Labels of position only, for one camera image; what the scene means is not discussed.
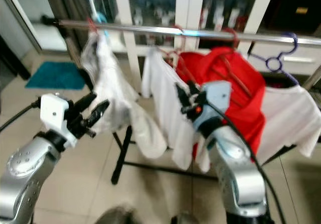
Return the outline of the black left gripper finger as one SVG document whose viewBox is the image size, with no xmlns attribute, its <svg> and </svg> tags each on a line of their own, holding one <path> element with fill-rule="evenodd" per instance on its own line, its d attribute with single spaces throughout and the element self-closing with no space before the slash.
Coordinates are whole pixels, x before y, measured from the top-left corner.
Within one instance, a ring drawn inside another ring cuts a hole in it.
<svg viewBox="0 0 321 224">
<path fill-rule="evenodd" d="M 96 94 L 93 92 L 88 93 L 87 95 L 83 96 L 79 100 L 74 103 L 73 110 L 77 111 L 78 113 L 83 113 L 90 104 L 95 100 Z"/>
<path fill-rule="evenodd" d="M 84 134 L 89 136 L 96 136 L 96 132 L 91 128 L 102 118 L 105 113 L 105 110 L 108 109 L 110 105 L 109 100 L 104 100 L 99 103 L 93 110 L 90 112 L 88 118 L 83 120 Z"/>
</svg>

